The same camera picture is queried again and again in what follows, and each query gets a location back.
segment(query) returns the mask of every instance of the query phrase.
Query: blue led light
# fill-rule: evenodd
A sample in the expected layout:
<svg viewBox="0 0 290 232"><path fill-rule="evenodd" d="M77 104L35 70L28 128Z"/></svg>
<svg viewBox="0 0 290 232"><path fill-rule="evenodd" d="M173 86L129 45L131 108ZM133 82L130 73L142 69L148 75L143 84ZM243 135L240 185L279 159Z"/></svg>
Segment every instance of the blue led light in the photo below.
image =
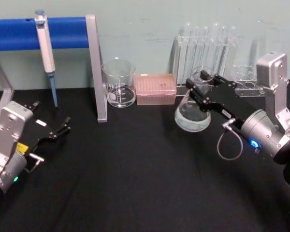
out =
<svg viewBox="0 0 290 232"><path fill-rule="evenodd" d="M253 146L254 148L258 148L258 147L260 147L260 145L257 143L257 141L255 141L255 140L253 140L253 139L250 140L249 143L250 143L250 145Z"/></svg>

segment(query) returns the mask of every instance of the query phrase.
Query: yellow warning label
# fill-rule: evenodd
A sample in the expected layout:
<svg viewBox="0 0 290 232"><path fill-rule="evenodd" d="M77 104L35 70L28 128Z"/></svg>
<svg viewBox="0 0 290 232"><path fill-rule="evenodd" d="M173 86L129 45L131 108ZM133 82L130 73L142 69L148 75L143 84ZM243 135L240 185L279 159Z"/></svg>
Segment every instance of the yellow warning label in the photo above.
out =
<svg viewBox="0 0 290 232"><path fill-rule="evenodd" d="M16 151L18 151L21 154L24 154L28 150L28 148L29 147L24 144L17 143Z"/></svg>

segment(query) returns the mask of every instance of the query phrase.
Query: light blue wall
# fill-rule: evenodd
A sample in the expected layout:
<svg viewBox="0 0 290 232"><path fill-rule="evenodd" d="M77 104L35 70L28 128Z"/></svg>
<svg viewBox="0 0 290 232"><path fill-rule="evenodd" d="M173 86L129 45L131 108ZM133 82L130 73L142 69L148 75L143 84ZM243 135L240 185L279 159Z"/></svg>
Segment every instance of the light blue wall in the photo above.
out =
<svg viewBox="0 0 290 232"><path fill-rule="evenodd" d="M34 17L39 8L49 17L95 14L103 60L128 58L138 73L166 72L173 38L191 21L236 26L244 37L236 64L254 62L256 39L265 37L261 53L287 53L290 78L290 0L1 0L0 19ZM58 88L90 85L86 49L54 54ZM48 87L39 51L1 52L0 64L16 89Z"/></svg>

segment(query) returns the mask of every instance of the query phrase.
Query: black table surface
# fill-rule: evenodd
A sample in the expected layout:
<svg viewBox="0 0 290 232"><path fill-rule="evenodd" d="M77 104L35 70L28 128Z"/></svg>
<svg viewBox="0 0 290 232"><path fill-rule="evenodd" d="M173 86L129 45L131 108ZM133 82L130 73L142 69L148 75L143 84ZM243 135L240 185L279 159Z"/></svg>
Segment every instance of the black table surface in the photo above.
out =
<svg viewBox="0 0 290 232"><path fill-rule="evenodd" d="M290 231L290 187L283 166L255 154L222 160L216 144L225 120L212 113L199 133L174 122L175 105L108 106L97 123L93 89L17 91L41 102L35 117L51 126L70 116L71 133L36 154L45 162L22 173L0 205L0 232L284 232ZM264 108L264 98L247 99ZM290 84L288 89L290 108ZM223 153L234 156L230 134Z"/></svg>

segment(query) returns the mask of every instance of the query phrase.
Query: glass beaker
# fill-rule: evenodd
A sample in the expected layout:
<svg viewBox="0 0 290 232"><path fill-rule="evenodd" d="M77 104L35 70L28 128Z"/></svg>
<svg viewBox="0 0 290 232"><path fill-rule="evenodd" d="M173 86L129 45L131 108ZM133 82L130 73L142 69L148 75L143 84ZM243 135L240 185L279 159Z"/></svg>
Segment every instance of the glass beaker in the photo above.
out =
<svg viewBox="0 0 290 232"><path fill-rule="evenodd" d="M135 67L125 59L114 59L102 65L106 82L107 101L117 108L124 108L135 102L133 78Z"/></svg>
<svg viewBox="0 0 290 232"><path fill-rule="evenodd" d="M202 75L201 71L205 70L209 75ZM194 70L194 74L191 79L195 82L196 86L201 93L207 93L213 85L208 83L213 79L212 71L206 67L198 67ZM210 112L202 112L198 104L190 96L190 90L187 91L178 108L175 111L175 122L177 125L189 132L203 131L208 127L211 122Z"/></svg>

